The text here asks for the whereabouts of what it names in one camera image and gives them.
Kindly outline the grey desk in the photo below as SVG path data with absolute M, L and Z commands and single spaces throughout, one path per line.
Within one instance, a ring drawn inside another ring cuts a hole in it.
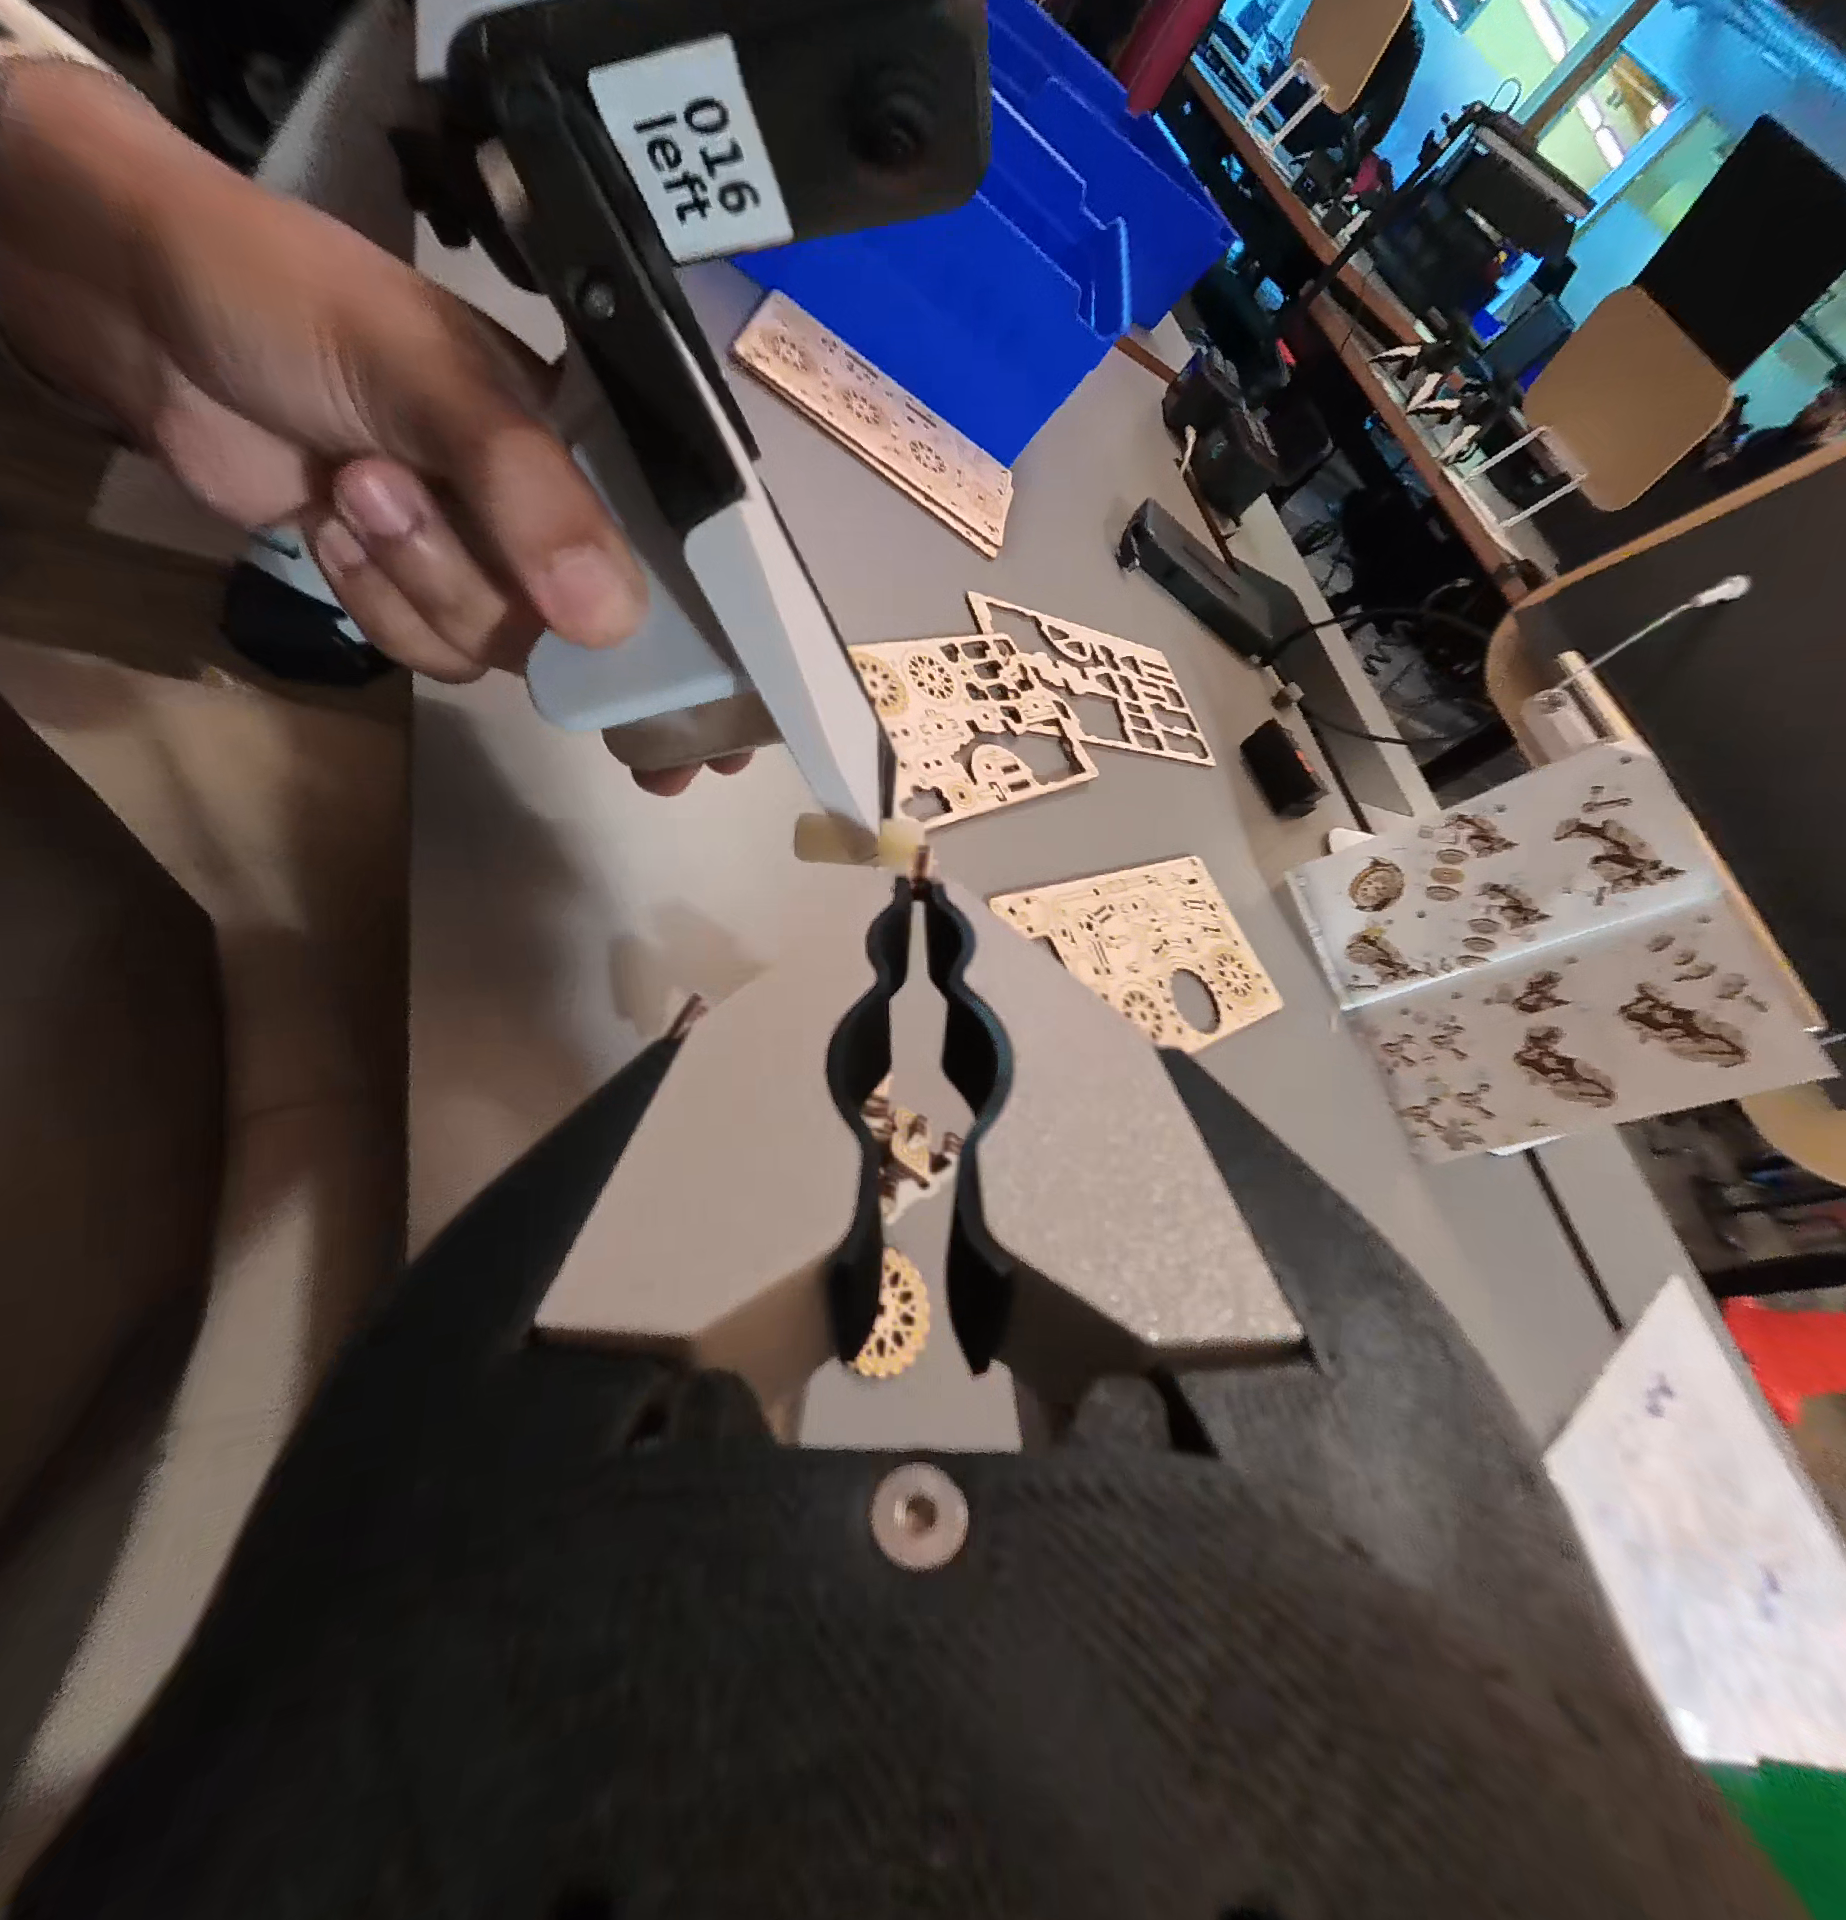
M 967 590 L 1076 617 L 1174 656 L 1206 765 L 1106 752 L 1058 799 L 954 823 L 933 859 L 972 893 L 1198 851 L 1280 1008 L 1201 1068 L 1323 1173 L 1438 1289 L 1545 1444 L 1620 1335 L 1540 1175 L 1518 1156 L 1423 1165 L 1345 1036 L 1283 875 L 1322 850 L 1244 780 L 1257 676 L 1198 631 L 1110 536 L 1151 494 L 1193 513 L 1162 453 L 1157 383 L 1106 355 L 1028 448 L 1001 561 L 874 481 L 788 402 L 734 373 L 770 490 L 843 641 L 948 634 Z M 408 698 L 408 1253 L 525 1142 L 610 1075 L 684 996 L 770 970 L 836 893 L 788 851 L 804 784 L 782 746 L 739 780 L 649 799 L 595 736 L 545 725 L 520 680 Z

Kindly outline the wooden puzzle sheet mostly emptied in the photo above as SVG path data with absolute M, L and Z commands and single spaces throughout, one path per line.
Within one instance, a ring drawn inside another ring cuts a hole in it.
M 1157 644 L 997 603 L 984 590 L 967 596 L 978 631 L 1008 634 L 1041 690 L 1065 712 L 1060 725 L 1091 752 L 1168 756 L 1186 765 L 1211 765 L 1211 746 Z

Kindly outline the light plywood chair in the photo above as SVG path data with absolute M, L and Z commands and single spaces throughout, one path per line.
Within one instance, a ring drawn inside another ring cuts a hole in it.
M 1732 380 L 1629 280 L 1545 357 L 1520 418 L 1555 448 L 1579 494 L 1614 513 L 1718 431 L 1730 392 Z

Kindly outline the white wax piece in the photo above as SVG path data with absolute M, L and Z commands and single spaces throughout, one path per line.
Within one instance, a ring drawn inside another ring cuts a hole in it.
M 864 830 L 838 811 L 801 811 L 794 818 L 794 859 L 801 863 L 838 863 L 838 871 L 879 871 L 908 875 L 908 850 L 924 838 L 915 818 L 886 818 Z

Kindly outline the wooden puzzle sheet with wheels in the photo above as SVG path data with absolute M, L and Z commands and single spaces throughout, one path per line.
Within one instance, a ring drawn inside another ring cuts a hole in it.
M 1096 780 L 1070 700 L 1011 634 L 869 641 L 847 660 L 895 752 L 895 811 L 922 830 Z

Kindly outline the white paper sheet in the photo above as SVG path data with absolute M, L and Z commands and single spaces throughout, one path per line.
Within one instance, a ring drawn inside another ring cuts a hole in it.
M 1846 1775 L 1846 1540 L 1696 1277 L 1657 1283 L 1540 1464 L 1677 1748 Z

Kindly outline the person's left hand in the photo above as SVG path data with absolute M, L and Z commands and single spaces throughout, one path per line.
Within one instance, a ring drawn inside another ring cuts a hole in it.
M 291 531 L 387 660 L 477 680 L 619 644 L 634 545 L 557 370 L 88 58 L 0 67 L 0 342 L 240 531 Z

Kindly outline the small wooden gear assembly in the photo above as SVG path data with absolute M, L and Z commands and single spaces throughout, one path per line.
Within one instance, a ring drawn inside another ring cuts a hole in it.
M 888 1098 L 888 1075 L 859 1104 L 869 1142 L 879 1145 L 879 1222 L 895 1228 L 922 1195 L 954 1182 L 963 1130 L 933 1130 L 929 1117 Z M 929 1339 L 929 1283 L 908 1253 L 886 1242 L 879 1306 L 847 1358 L 859 1379 L 900 1379 Z

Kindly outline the red plastic object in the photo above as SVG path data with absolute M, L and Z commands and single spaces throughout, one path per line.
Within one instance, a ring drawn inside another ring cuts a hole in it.
M 1804 1398 L 1846 1392 L 1846 1306 L 1772 1306 L 1737 1292 L 1718 1315 L 1778 1424 L 1800 1424 Z

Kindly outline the black plywood chair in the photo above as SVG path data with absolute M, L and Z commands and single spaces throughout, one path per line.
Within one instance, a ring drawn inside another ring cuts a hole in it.
M 1846 1187 L 1846 441 L 1529 590 L 1488 641 L 1529 756 L 1552 686 L 1652 746 L 1827 1022 L 1839 1075 L 1746 1117 Z

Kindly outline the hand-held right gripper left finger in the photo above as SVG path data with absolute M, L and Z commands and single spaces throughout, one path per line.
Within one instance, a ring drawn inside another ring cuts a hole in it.
M 838 1354 L 829 1266 L 859 1222 L 879 1292 L 874 1145 L 829 1090 L 829 1041 L 879 986 L 869 925 L 895 900 L 895 879 L 826 879 L 777 962 L 688 1024 L 535 1339 L 734 1373 L 794 1432 Z

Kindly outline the illustrated instruction booklet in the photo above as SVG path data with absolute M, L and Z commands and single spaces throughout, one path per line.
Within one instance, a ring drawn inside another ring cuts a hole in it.
M 1291 900 L 1423 1162 L 1832 1075 L 1818 1016 L 1629 743 L 1311 859 Z

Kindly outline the blue plastic bin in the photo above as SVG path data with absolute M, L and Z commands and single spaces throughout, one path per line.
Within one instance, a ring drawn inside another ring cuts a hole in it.
M 1162 324 L 1233 247 L 1233 225 L 1041 4 L 989 0 L 984 57 L 989 167 L 967 209 L 739 269 L 1016 466 L 1116 338 Z

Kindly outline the small black device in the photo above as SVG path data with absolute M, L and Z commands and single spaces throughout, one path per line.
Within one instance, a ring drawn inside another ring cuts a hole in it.
M 1314 774 L 1311 752 L 1280 716 L 1244 732 L 1237 765 L 1249 774 L 1264 807 L 1283 823 L 1311 818 L 1329 799 L 1329 784 Z

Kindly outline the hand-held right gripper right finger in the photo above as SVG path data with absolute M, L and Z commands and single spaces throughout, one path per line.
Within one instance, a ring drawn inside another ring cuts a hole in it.
M 1300 1315 L 1174 1081 L 1186 1053 L 944 879 L 922 886 L 922 925 L 939 1071 L 972 1112 L 948 1327 L 972 1373 L 1011 1373 L 1028 1444 L 1058 1441 L 1103 1379 L 1300 1358 Z

